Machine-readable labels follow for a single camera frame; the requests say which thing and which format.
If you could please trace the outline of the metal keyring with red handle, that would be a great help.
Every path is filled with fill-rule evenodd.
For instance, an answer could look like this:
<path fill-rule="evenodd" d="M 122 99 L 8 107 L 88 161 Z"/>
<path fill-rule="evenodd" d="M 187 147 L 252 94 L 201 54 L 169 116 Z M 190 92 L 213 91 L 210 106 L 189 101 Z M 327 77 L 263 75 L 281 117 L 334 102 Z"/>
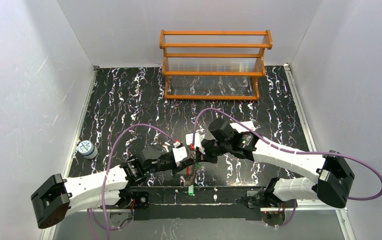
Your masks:
<path fill-rule="evenodd" d="M 199 163 L 194 160 L 187 166 L 187 168 L 189 168 L 189 174 L 183 182 L 184 187 L 190 187 L 195 183 L 196 177 L 198 175 L 198 164 Z"/>

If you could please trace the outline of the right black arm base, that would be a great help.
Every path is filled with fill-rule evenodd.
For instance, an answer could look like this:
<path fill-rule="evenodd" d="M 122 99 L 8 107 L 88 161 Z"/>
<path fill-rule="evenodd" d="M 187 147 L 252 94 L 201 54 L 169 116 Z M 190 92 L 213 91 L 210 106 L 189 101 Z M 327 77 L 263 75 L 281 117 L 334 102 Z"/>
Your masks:
<path fill-rule="evenodd" d="M 264 188 L 246 191 L 235 203 L 259 210 L 264 224 L 273 228 L 286 226 L 294 217 L 298 206 L 295 199 L 283 201 L 273 194 L 265 194 Z"/>

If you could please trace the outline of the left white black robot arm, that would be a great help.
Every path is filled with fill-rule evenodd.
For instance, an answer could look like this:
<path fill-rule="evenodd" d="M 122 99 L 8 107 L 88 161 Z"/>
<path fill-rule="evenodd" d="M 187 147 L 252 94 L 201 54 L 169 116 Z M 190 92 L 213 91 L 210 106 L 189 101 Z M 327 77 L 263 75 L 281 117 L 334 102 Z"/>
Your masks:
<path fill-rule="evenodd" d="M 37 226 L 46 229 L 72 213 L 117 205 L 126 196 L 126 190 L 143 183 L 148 174 L 180 172 L 197 159 L 196 152 L 188 146 L 171 147 L 168 152 L 149 146 L 109 172 L 67 178 L 53 174 L 30 197 Z"/>

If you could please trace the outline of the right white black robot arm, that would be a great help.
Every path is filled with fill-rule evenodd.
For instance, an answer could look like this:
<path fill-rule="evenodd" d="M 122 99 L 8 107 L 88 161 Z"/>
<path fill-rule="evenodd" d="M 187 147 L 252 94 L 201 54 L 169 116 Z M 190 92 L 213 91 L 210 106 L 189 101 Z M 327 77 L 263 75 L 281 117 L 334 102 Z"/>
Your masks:
<path fill-rule="evenodd" d="M 257 136 L 251 121 L 229 123 L 217 118 L 208 127 L 212 139 L 186 135 L 186 143 L 203 162 L 224 154 L 290 170 L 298 178 L 274 177 L 266 187 L 246 196 L 252 205 L 276 206 L 291 200 L 319 200 L 338 209 L 347 205 L 355 174 L 340 153 L 301 151 Z"/>

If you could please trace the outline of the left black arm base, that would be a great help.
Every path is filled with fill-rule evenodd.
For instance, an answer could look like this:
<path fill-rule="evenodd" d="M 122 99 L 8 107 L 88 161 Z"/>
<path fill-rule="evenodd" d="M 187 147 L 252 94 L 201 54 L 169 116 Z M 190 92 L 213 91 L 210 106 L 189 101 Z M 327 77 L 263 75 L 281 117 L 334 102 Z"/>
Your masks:
<path fill-rule="evenodd" d="M 149 206 L 149 199 L 148 191 L 121 190 L 115 205 L 121 209 L 146 209 Z"/>

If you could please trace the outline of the green tag key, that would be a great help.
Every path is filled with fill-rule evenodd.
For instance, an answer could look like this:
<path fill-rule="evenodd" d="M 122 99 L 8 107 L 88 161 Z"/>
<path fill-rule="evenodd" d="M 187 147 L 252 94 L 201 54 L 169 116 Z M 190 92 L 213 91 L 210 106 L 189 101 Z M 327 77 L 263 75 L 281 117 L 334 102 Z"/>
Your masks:
<path fill-rule="evenodd" d="M 194 196 L 195 195 L 195 192 L 194 192 L 194 185 L 190 185 L 187 187 L 187 193 L 189 196 Z"/>

